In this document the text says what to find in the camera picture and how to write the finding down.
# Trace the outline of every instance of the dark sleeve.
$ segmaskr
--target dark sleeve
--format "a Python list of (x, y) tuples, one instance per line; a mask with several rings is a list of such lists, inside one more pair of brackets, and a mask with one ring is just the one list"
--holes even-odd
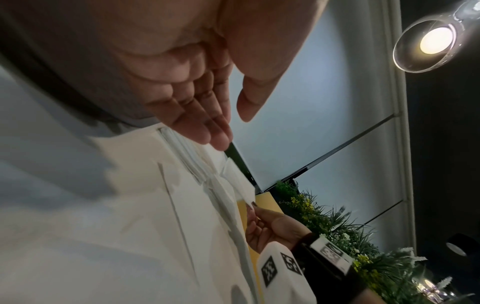
[(314, 233), (307, 234), (293, 248), (292, 253), (312, 288), (316, 300), (332, 303), (350, 303), (366, 285), (351, 267), (345, 275), (336, 266), (310, 248), (318, 239)]

